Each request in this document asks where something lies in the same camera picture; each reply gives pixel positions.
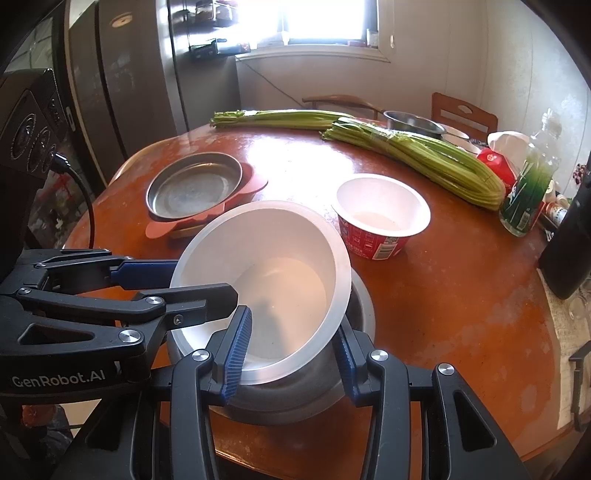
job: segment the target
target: paper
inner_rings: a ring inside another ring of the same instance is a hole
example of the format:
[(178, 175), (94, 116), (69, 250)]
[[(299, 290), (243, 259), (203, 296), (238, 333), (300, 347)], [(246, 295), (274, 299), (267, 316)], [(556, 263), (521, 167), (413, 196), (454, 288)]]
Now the paper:
[[(575, 321), (570, 318), (569, 302), (572, 297), (560, 300), (552, 293), (539, 269), (538, 275), (546, 292), (554, 330), (560, 344), (560, 414), (557, 425), (557, 429), (560, 429), (572, 421), (570, 407), (573, 401), (574, 362), (569, 362), (569, 357), (587, 343), (591, 336), (587, 322)], [(584, 363), (579, 411), (584, 412), (589, 407), (591, 407), (591, 355), (585, 359)]]

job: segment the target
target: celery bunch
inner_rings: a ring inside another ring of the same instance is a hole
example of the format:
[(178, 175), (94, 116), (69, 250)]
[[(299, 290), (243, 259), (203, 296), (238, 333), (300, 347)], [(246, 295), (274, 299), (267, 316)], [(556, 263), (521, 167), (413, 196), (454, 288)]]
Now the celery bunch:
[(326, 130), (339, 118), (352, 118), (346, 113), (324, 110), (266, 110), (216, 112), (209, 124), (212, 127), (275, 127)]
[(503, 182), (490, 168), (442, 140), (390, 131), (353, 118), (339, 118), (322, 137), (401, 160), (467, 202), (489, 210), (498, 210), (505, 197)]

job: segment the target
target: green plastic bottle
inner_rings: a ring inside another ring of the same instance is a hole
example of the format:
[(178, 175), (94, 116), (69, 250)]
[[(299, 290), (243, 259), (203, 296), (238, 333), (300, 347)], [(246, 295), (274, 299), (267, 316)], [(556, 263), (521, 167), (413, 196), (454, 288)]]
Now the green plastic bottle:
[(501, 223), (515, 236), (526, 235), (538, 218), (546, 189), (560, 164), (557, 140), (561, 132), (558, 115), (548, 109), (542, 116), (542, 130), (530, 137), (523, 168), (499, 210)]

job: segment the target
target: round table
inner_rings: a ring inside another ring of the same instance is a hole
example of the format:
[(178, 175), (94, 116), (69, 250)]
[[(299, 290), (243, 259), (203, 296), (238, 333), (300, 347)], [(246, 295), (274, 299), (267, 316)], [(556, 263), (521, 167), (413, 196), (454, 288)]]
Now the round table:
[[(516, 238), (497, 214), (464, 202), (409, 167), (317, 132), (287, 129), (198, 128), (159, 142), (95, 201), (95, 247), (135, 258), (178, 258), (190, 239), (148, 239), (146, 189), (167, 164), (187, 154), (217, 151), (251, 163), (267, 176), (256, 200), (306, 205), (336, 225), (336, 186), (353, 173), (387, 175), (416, 189), (431, 224), (394, 258), (351, 255), (372, 297), (375, 344), (406, 364), (453, 364), (480, 396), (522, 458), (555, 439), (559, 410), (557, 340), (536, 272), (544, 248), (537, 229)], [(88, 245), (87, 215), (67, 247)], [(130, 299), (118, 287), (94, 296)], [(164, 350), (158, 366), (168, 362)], [(412, 478), (421, 465), (420, 412), (412, 409)], [(212, 413), (222, 456), (280, 478), (357, 479), (371, 411), (347, 398), (308, 420), (285, 426), (240, 424)]]

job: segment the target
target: large white plastic bowl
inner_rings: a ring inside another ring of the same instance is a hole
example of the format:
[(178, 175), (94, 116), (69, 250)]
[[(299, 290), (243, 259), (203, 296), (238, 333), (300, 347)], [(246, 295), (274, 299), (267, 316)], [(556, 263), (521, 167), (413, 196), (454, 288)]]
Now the large white plastic bowl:
[(291, 202), (254, 202), (199, 232), (170, 286), (221, 282), (252, 310), (241, 384), (257, 385), (299, 370), (328, 344), (349, 302), (351, 264), (339, 233), (318, 213)]

